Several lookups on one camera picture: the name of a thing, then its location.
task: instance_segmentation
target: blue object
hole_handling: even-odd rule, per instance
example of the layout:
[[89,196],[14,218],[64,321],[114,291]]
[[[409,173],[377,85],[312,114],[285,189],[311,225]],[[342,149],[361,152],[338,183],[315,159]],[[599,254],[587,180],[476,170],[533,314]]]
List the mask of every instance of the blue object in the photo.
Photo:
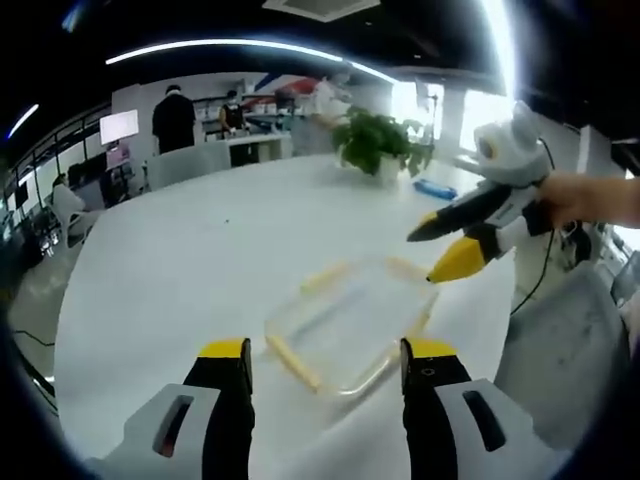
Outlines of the blue object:
[[437,183],[424,179],[413,182],[413,188],[415,188],[417,192],[424,193],[425,195],[431,195],[432,197],[442,198],[443,200],[453,200],[458,196],[458,192],[455,188],[438,185]]

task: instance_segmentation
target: white pot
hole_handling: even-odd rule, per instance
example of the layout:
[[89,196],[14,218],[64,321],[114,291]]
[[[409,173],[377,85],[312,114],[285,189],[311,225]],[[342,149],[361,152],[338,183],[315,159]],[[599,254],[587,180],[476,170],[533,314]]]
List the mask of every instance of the white pot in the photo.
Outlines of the white pot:
[[383,187],[391,187],[398,183],[400,162],[393,157],[382,157],[376,178]]

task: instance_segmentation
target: green leaves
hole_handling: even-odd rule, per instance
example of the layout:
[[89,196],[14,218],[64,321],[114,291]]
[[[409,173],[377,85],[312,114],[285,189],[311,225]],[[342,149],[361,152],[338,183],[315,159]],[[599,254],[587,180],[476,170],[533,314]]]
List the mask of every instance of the green leaves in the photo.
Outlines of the green leaves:
[[333,146],[336,151],[342,147],[342,158],[364,173],[375,175],[384,156],[396,158],[413,177],[431,159],[433,146],[409,142],[407,129],[418,131],[420,122],[407,120],[401,125],[393,117],[372,115],[359,107],[349,108],[346,116],[349,124],[333,130]]

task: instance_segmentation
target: human hand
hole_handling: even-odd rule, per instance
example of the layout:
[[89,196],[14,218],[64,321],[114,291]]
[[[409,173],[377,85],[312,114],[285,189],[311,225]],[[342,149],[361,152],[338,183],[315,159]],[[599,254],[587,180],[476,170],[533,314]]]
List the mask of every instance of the human hand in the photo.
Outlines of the human hand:
[[550,207],[555,228],[589,218],[589,178],[578,174],[553,174],[540,186],[539,199]]

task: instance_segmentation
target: person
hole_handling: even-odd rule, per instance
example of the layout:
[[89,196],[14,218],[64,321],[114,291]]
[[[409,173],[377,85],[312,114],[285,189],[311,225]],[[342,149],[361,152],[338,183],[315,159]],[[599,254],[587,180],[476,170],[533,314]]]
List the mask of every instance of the person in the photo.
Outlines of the person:
[[224,133],[233,134],[236,130],[247,127],[244,121],[242,107],[240,106],[240,98],[236,90],[229,90],[227,92],[227,99],[222,107],[220,107],[218,120]]
[[345,66],[316,85],[308,105],[307,155],[333,153],[331,132],[346,121],[345,115],[351,107],[351,94],[346,90],[350,79],[351,70]]
[[[549,205],[556,228],[578,220],[640,228],[640,178],[553,174],[540,186],[539,196]],[[640,290],[624,305],[621,315],[634,352],[640,340]]]
[[182,95],[179,85],[169,85],[165,98],[153,110],[153,135],[158,139],[157,151],[162,155],[194,145],[195,122],[191,100]]
[[69,188],[64,173],[56,177],[52,187],[51,205],[60,222],[69,222],[69,235],[73,237],[88,234],[102,212],[87,208],[84,200]]

